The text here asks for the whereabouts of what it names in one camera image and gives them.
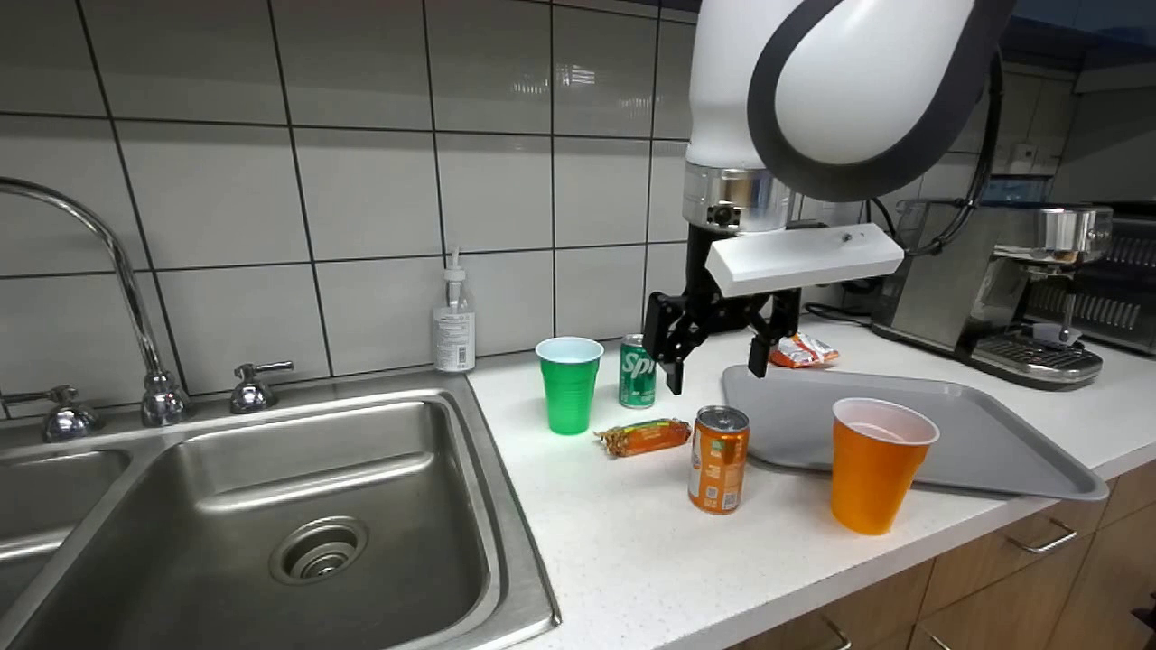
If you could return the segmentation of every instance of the wooden cabinet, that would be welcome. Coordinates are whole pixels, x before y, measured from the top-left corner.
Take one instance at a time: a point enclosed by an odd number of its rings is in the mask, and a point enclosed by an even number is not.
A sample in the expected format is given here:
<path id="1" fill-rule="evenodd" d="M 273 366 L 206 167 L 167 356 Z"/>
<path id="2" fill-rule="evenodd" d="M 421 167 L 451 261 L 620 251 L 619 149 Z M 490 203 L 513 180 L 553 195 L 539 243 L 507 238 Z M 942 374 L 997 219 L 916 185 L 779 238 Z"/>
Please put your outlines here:
<path id="1" fill-rule="evenodd" d="M 1144 650 L 1156 463 L 789 621 L 745 650 Z"/>
<path id="2" fill-rule="evenodd" d="M 1051 629 L 1078 580 L 1086 537 L 1055 548 L 1025 569 L 1016 569 L 916 621 L 913 650 L 1046 650 Z"/>
<path id="3" fill-rule="evenodd" d="M 1095 533 L 1051 650 L 1144 650 L 1152 629 L 1129 610 L 1156 591 L 1156 464 L 1123 477 Z"/>
<path id="4" fill-rule="evenodd" d="M 856 650 L 908 646 L 926 586 L 928 563 L 748 638 L 745 650 L 834 650 L 848 641 Z"/>
<path id="5" fill-rule="evenodd" d="M 1036 558 L 1086 537 L 1103 501 L 1063 501 L 1004 532 L 984 533 L 937 558 L 922 610 L 938 610 L 967 591 L 979 591 Z"/>

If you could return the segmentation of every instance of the green plastic cup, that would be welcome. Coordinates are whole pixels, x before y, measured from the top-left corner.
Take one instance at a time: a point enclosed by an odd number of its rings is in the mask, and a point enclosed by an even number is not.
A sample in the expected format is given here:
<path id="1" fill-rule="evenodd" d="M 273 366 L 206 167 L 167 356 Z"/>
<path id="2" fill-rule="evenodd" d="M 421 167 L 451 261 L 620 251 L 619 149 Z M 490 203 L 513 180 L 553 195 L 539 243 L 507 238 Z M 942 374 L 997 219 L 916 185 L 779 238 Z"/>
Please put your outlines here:
<path id="1" fill-rule="evenodd" d="M 535 353 L 545 383 L 549 431 L 562 437 L 590 431 L 603 347 L 586 334 L 556 334 L 542 338 Z"/>

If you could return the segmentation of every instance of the soap dispenser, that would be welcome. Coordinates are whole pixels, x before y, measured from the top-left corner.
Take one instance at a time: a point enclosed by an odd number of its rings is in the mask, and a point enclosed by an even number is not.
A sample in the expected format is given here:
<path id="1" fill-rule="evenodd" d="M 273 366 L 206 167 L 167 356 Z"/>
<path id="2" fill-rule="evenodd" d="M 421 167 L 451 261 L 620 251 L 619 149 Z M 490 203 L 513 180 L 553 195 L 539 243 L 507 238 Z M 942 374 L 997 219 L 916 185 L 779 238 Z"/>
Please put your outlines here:
<path id="1" fill-rule="evenodd" d="M 445 268 L 445 304 L 435 307 L 435 368 L 437 372 L 473 368 L 473 307 L 467 301 L 467 268 L 458 250 Z"/>

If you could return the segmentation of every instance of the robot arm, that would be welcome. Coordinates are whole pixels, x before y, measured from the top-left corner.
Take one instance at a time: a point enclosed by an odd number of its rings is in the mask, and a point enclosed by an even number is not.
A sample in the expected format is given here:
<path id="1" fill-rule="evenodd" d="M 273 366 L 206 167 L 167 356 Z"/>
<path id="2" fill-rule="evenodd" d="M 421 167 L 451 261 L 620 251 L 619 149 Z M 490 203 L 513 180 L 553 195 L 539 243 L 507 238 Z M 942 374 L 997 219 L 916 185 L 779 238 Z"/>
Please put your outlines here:
<path id="1" fill-rule="evenodd" d="M 1011 3 L 702 3 L 689 60 L 688 291 L 651 296 L 642 327 L 674 392 L 688 353 L 712 331 L 755 324 L 750 372 L 761 374 L 777 334 L 797 327 L 802 285 L 901 268 L 895 247 L 858 247 L 885 238 L 878 227 L 779 231 L 789 206 L 773 188 L 858 203 L 922 177 L 984 96 Z"/>

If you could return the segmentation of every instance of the faucet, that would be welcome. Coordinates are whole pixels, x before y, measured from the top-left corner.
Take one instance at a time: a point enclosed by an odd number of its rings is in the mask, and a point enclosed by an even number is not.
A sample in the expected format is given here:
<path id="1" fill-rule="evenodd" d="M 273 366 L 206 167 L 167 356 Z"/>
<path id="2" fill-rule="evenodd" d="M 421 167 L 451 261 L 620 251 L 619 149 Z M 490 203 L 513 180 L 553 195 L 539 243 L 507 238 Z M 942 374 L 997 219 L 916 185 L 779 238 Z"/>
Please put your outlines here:
<path id="1" fill-rule="evenodd" d="M 229 408 L 241 415 L 241 410 L 264 410 L 264 408 L 277 404 L 277 392 L 260 374 L 284 372 L 284 368 L 294 368 L 294 361 L 240 366 L 234 374 L 241 383 L 230 391 Z"/>
<path id="2" fill-rule="evenodd" d="M 173 372 L 164 366 L 159 349 L 156 349 L 156 334 L 141 304 L 141 288 L 130 268 L 130 257 L 123 251 L 118 238 L 112 235 L 112 227 L 95 218 L 85 206 L 78 206 L 76 198 L 52 190 L 44 185 L 29 185 L 17 177 L 0 177 L 0 195 L 23 195 L 29 203 L 44 203 L 60 211 L 65 218 L 73 218 L 76 223 L 84 223 L 95 238 L 102 238 L 102 247 L 112 257 L 112 272 L 118 279 L 118 291 L 135 313 L 135 334 L 146 356 L 146 398 L 141 398 L 141 421 L 146 427 L 171 427 L 181 421 L 183 410 L 183 392 L 173 378 Z"/>
<path id="3" fill-rule="evenodd" d="M 44 442 L 73 442 L 85 437 L 95 427 L 102 427 L 102 415 L 76 401 L 73 385 L 52 385 L 52 391 L 32 391 L 32 392 L 0 392 L 0 404 L 24 404 L 24 401 L 52 401 L 54 408 L 44 415 L 41 437 Z"/>

